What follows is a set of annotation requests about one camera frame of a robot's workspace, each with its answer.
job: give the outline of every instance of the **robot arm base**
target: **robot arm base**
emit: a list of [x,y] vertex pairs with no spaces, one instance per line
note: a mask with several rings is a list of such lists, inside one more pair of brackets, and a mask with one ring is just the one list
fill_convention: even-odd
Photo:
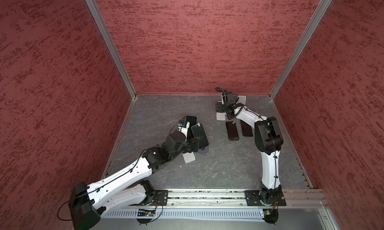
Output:
[[105,206],[98,209],[92,206],[94,200],[90,200],[86,193],[87,185],[81,182],[73,188],[68,202],[74,230],[92,228],[103,216],[116,208],[132,204],[150,203],[155,195],[155,189],[153,189],[149,181],[141,181],[133,188],[116,194]]
[[271,206],[275,203],[277,206],[286,206],[281,185],[275,189],[268,189],[264,186],[264,184],[262,184],[262,189],[260,190],[260,201],[265,206]]

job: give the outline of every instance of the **aluminum corner post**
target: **aluminum corner post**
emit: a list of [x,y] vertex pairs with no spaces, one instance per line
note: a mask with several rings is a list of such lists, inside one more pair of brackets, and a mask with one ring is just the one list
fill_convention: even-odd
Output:
[[133,89],[133,85],[131,83],[131,80],[129,79],[127,71],[125,70],[124,64],[121,61],[121,58],[120,58],[119,53],[116,49],[116,46],[113,43],[113,40],[111,38],[111,35],[108,32],[107,26],[105,25],[103,17],[101,16],[99,8],[97,7],[96,1],[95,0],[85,0],[85,2],[87,3],[89,10],[91,11],[93,19],[96,22],[96,25],[99,27],[99,30],[101,32],[101,35],[103,36],[105,44],[107,45],[108,50],[111,53],[113,60],[115,61],[115,64],[116,64],[116,66],[117,66],[117,68],[121,74],[121,77],[122,77],[128,91],[129,91],[129,94],[131,95],[131,98],[136,99],[136,92]]
[[293,53],[288,60],[287,64],[285,65],[283,71],[281,72],[281,75],[279,79],[277,80],[275,86],[273,87],[271,93],[269,94],[271,100],[273,100],[283,85],[285,79],[287,78],[288,74],[290,73],[293,65],[295,64],[296,60],[299,58],[301,52],[303,51],[305,45],[311,38],[314,30],[316,29],[317,25],[319,24],[321,18],[323,17],[325,11],[328,9],[329,4],[332,2],[332,0],[320,0],[319,5],[317,6],[316,10],[314,11],[310,21],[308,22],[308,25],[306,26],[303,34],[301,35],[301,38],[299,42],[296,45],[295,50],[293,50]]

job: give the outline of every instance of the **black smartphone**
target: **black smartphone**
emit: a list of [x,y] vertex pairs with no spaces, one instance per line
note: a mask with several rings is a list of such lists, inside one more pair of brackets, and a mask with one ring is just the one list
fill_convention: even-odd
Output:
[[198,139],[199,149],[202,149],[202,148],[209,145],[207,136],[206,136],[205,131],[204,131],[203,124],[198,123],[198,124],[192,126],[191,129],[192,129],[192,133],[193,133],[194,137]]
[[240,124],[241,124],[241,132],[243,133],[243,136],[244,137],[253,137],[252,127],[249,126],[243,120],[240,120]]
[[239,140],[239,133],[237,132],[236,122],[226,122],[228,139],[229,141]]
[[192,115],[187,115],[187,118],[185,121],[189,122],[189,128],[187,131],[187,139],[191,139],[192,137],[194,137],[191,128],[192,128],[192,126],[195,126],[197,124],[197,117],[192,116]]

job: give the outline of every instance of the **mounting plate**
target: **mounting plate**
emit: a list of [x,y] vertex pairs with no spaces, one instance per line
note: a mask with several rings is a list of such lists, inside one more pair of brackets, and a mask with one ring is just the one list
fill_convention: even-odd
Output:
[[[265,205],[262,204],[262,202],[260,201],[260,196],[259,196],[260,190],[246,190],[244,191],[244,193],[245,193],[245,199],[247,201],[247,206],[265,207]],[[278,195],[277,205],[281,207],[287,205],[287,203],[285,202],[283,193]]]
[[[157,197],[157,201],[159,203],[161,203],[163,206],[166,206],[168,201],[168,190],[156,189],[155,195],[153,197],[154,201],[155,201],[155,197]],[[154,206],[154,205],[156,205],[155,202],[151,202],[150,204],[147,204],[147,205],[137,204],[136,206]]]

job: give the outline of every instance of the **enclosure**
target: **enclosure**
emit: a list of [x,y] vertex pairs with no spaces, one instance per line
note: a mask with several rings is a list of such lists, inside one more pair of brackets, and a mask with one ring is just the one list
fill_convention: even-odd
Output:
[[[132,164],[186,115],[209,147],[147,178],[169,190],[147,228],[384,227],[384,0],[0,1],[3,227],[72,229],[56,212],[73,186]],[[216,87],[278,121],[287,206],[276,226],[215,221],[257,214],[242,191],[260,189],[263,174],[240,120],[229,141],[228,119],[216,119]],[[217,204],[194,206],[199,192]],[[180,214],[212,215],[175,218],[182,198]],[[111,214],[93,229],[135,229],[132,219]]]

